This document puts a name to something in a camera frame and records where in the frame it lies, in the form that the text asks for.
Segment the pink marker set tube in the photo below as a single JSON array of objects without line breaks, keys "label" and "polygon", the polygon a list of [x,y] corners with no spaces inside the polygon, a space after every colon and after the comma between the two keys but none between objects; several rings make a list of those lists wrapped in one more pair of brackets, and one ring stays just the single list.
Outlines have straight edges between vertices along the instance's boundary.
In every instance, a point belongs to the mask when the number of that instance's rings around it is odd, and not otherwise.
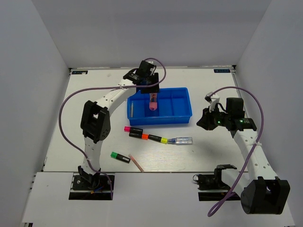
[{"label": "pink marker set tube", "polygon": [[150,93],[149,109],[155,111],[158,107],[157,93]]}]

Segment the clear spray bottle blue cap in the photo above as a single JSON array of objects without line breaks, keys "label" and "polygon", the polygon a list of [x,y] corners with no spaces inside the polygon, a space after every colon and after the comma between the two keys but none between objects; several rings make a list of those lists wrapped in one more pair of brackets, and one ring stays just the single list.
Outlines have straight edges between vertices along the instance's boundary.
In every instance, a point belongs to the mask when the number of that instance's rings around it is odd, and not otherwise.
[{"label": "clear spray bottle blue cap", "polygon": [[192,145],[193,139],[192,137],[177,137],[177,138],[168,139],[167,143],[174,145]]}]

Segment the yellow cap black highlighter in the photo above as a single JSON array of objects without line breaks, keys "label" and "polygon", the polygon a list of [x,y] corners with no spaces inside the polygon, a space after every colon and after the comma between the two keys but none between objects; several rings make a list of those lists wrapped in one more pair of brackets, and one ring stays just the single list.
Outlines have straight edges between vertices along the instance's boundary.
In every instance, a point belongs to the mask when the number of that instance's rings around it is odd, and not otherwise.
[{"label": "yellow cap black highlighter", "polygon": [[167,138],[160,137],[160,136],[156,136],[156,135],[151,135],[151,134],[149,134],[149,135],[148,135],[148,139],[149,139],[149,140],[156,141],[156,142],[160,142],[160,143],[162,143],[162,144],[167,144],[167,143],[168,143],[168,139],[167,139]]}]

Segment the pink cap black highlighter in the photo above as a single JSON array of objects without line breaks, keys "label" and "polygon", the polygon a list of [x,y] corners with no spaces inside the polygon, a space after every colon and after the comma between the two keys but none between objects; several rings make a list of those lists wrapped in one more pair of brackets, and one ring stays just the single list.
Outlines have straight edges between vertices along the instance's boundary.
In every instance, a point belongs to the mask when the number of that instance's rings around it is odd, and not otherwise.
[{"label": "pink cap black highlighter", "polygon": [[125,132],[130,132],[130,133],[143,134],[143,129],[135,128],[135,127],[130,127],[130,126],[125,126],[124,127],[124,131]]}]

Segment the orange cap black highlighter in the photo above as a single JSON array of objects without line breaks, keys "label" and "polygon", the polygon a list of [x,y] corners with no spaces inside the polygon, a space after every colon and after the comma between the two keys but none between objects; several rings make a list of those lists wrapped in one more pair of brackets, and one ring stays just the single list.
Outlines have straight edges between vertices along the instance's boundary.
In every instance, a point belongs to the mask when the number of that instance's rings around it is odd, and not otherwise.
[{"label": "orange cap black highlighter", "polygon": [[148,134],[144,134],[144,133],[135,133],[135,132],[129,133],[129,137],[143,139],[143,140],[147,140],[148,136],[149,136]]}]

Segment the green cap black highlighter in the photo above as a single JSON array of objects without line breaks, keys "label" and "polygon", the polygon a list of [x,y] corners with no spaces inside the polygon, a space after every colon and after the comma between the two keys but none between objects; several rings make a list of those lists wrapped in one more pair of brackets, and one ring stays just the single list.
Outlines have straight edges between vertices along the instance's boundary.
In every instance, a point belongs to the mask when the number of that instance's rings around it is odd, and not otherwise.
[{"label": "green cap black highlighter", "polygon": [[119,160],[119,161],[122,161],[124,163],[130,163],[130,158],[129,157],[126,157],[126,156],[123,156],[121,154],[118,154],[116,152],[112,152],[111,155],[110,155],[111,158],[113,159],[116,159],[116,160]]}]

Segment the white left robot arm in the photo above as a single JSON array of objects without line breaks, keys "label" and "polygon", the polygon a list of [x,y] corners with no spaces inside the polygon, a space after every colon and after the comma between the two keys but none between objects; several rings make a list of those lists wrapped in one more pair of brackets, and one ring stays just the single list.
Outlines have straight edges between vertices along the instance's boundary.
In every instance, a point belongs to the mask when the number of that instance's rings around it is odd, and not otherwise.
[{"label": "white left robot arm", "polygon": [[78,167],[85,185],[94,189],[99,186],[100,153],[103,140],[111,130],[110,116],[127,98],[139,89],[134,86],[149,86],[159,82],[155,73],[156,65],[152,61],[141,61],[139,68],[130,70],[119,82],[118,88],[111,90],[99,100],[87,101],[83,108],[80,127],[85,142],[85,159]]}]

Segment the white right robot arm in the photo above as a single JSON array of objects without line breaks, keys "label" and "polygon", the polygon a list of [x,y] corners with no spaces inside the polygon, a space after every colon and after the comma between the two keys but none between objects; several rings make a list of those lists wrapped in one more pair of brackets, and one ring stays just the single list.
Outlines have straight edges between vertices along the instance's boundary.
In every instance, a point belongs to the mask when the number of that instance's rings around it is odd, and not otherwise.
[{"label": "white right robot arm", "polygon": [[218,165],[212,175],[195,175],[193,180],[200,190],[232,190],[230,196],[239,196],[241,206],[247,214],[280,215],[290,192],[287,180],[281,180],[269,164],[261,144],[254,121],[245,117],[242,98],[227,98],[226,108],[220,111],[219,96],[206,97],[209,106],[203,109],[197,125],[207,131],[218,126],[225,127],[238,145],[248,177],[239,175],[237,167]]}]

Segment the blue plastic divided bin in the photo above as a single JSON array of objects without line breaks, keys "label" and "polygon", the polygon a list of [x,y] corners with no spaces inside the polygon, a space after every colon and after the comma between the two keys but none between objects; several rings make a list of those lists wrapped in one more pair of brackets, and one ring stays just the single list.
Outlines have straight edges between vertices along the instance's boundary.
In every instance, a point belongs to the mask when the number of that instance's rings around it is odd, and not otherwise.
[{"label": "blue plastic divided bin", "polygon": [[[189,92],[186,87],[161,88],[157,94],[158,107],[149,109],[149,94],[138,91],[127,99],[127,118],[131,126],[185,124],[192,117]],[[131,103],[134,102],[134,115],[130,116]]]}]

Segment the right corner table label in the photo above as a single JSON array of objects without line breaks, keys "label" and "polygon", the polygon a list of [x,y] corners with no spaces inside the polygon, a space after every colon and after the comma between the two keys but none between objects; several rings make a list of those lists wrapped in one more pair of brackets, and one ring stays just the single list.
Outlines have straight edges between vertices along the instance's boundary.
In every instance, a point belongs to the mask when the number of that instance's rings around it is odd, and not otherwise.
[{"label": "right corner table label", "polygon": [[214,69],[214,73],[230,73],[230,69]]}]

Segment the corner table label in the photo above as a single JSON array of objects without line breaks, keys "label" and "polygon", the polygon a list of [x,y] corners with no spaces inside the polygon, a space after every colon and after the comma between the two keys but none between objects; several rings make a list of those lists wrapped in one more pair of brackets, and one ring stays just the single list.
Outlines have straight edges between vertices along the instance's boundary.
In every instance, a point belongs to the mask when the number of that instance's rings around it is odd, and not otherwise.
[{"label": "corner table label", "polygon": [[88,71],[87,70],[73,70],[71,72],[72,75],[85,75],[85,74],[88,74]]},{"label": "corner table label", "polygon": [[230,69],[214,69],[214,73],[230,73]]}]

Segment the left corner table label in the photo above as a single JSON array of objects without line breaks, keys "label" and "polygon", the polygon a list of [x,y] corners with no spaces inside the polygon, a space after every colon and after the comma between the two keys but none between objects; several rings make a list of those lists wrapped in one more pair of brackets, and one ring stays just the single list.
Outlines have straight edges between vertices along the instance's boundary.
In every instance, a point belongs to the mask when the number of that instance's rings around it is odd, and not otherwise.
[{"label": "left corner table label", "polygon": [[73,70],[71,72],[72,75],[85,75],[85,74],[88,74],[88,71],[87,70]]}]

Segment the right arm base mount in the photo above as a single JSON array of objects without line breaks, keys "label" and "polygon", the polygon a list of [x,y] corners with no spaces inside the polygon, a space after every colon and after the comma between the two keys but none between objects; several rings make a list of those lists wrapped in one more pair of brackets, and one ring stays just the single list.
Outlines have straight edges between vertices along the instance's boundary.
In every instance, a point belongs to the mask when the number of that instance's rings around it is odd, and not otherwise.
[{"label": "right arm base mount", "polygon": [[228,185],[216,182],[214,174],[196,174],[193,182],[198,186],[199,201],[220,201],[230,189]]}]

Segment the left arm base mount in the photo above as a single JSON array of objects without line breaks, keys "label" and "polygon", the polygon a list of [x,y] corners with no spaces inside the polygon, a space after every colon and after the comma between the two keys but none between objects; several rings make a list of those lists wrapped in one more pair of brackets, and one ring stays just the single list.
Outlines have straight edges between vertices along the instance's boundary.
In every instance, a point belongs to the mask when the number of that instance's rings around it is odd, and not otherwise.
[{"label": "left arm base mount", "polygon": [[110,201],[110,182],[104,175],[99,176],[97,185],[92,186],[80,175],[74,175],[72,178],[69,200],[83,201]]}]

